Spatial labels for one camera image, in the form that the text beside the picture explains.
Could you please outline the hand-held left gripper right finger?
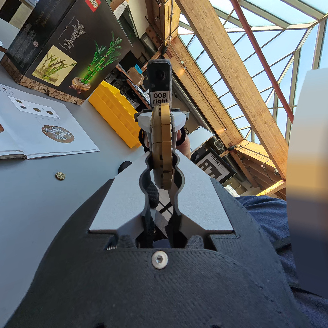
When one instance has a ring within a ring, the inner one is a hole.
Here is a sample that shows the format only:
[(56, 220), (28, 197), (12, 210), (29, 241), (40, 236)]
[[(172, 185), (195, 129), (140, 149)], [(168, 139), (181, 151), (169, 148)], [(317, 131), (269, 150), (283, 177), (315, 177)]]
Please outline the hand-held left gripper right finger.
[(212, 180), (180, 151), (174, 150), (172, 246), (185, 246), (192, 236), (231, 234), (232, 224)]

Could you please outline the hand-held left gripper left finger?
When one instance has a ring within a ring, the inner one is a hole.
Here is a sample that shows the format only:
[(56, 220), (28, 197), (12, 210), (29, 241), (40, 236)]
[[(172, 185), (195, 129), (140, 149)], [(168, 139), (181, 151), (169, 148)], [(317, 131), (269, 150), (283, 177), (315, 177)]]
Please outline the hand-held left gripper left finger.
[(151, 159), (146, 152), (114, 178), (89, 228), (91, 233), (111, 235), (106, 247), (117, 247), (125, 235), (141, 247), (153, 246), (154, 207), (147, 191)]

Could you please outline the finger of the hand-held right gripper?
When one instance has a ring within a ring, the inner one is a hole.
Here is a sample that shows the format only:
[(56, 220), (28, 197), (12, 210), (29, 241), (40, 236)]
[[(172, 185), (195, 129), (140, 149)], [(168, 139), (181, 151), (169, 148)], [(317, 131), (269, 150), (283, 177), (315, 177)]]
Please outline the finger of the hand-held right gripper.
[(185, 113), (170, 113), (171, 132), (175, 133), (181, 130), (186, 123)]
[(138, 116), (138, 125), (147, 133), (148, 140), (152, 140), (152, 113), (141, 113)]

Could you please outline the round tan lego base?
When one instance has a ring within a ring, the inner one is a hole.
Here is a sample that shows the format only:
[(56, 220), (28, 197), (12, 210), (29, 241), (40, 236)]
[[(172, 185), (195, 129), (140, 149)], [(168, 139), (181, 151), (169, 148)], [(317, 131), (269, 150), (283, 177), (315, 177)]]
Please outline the round tan lego base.
[(156, 105), (151, 117), (151, 147), (154, 182), (163, 190), (170, 190), (173, 180), (171, 129), (169, 104)]

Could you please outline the black lego set box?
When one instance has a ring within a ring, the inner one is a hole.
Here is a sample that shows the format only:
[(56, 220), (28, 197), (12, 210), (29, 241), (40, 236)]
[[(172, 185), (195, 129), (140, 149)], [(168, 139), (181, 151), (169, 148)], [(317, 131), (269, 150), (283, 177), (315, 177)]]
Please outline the black lego set box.
[(17, 84), (81, 105), (131, 49), (109, 1), (43, 0), (1, 65)]

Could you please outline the lego instruction booklet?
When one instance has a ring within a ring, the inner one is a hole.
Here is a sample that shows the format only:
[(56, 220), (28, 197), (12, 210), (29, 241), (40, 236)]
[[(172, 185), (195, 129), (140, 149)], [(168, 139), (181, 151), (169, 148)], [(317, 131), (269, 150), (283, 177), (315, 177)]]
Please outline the lego instruction booklet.
[(0, 85), (0, 159), (98, 151), (65, 105)]

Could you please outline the person's right hand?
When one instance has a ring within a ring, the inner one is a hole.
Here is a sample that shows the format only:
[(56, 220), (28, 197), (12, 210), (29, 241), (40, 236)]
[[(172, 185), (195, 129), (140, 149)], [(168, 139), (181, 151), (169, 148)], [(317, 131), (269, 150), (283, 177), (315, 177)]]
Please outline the person's right hand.
[(189, 160), (191, 159), (190, 139), (188, 135), (183, 134), (184, 130), (177, 132), (176, 149), (185, 155)]

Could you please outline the white board panel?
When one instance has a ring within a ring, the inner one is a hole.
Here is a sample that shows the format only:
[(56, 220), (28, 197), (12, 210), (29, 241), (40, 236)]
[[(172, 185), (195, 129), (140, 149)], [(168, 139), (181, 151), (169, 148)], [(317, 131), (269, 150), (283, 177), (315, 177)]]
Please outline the white board panel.
[(205, 129), (202, 126), (197, 127), (193, 132), (188, 134), (190, 140), (191, 154), (198, 150), (205, 142), (210, 140), (213, 136), (215, 136), (214, 133)]

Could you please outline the yellow plastic bin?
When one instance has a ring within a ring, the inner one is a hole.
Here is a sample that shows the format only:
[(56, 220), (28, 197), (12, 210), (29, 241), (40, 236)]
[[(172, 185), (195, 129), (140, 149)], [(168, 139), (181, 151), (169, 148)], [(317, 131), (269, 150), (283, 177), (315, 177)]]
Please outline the yellow plastic bin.
[(137, 111), (119, 89), (102, 81), (88, 101), (130, 148), (141, 146), (140, 127), (134, 120)]

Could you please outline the black framed marker sign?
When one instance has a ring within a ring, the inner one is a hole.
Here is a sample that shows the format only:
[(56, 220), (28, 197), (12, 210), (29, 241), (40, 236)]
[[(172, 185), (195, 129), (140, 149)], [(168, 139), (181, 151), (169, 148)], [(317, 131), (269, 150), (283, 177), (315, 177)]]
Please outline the black framed marker sign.
[(215, 179), (221, 184), (236, 174), (236, 171), (211, 148), (199, 158), (195, 159), (194, 163), (210, 178)]

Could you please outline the person's dark blue shirt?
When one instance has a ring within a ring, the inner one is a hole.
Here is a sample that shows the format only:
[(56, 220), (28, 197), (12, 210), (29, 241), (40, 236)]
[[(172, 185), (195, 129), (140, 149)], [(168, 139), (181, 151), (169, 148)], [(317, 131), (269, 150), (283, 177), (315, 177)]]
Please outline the person's dark blue shirt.
[[(286, 201), (270, 196), (239, 196), (236, 200), (244, 206), (261, 226), (272, 244), (290, 236)], [(328, 327), (328, 301), (322, 296), (301, 289), (291, 243), (276, 250), (288, 283), (301, 311), (315, 328)]]

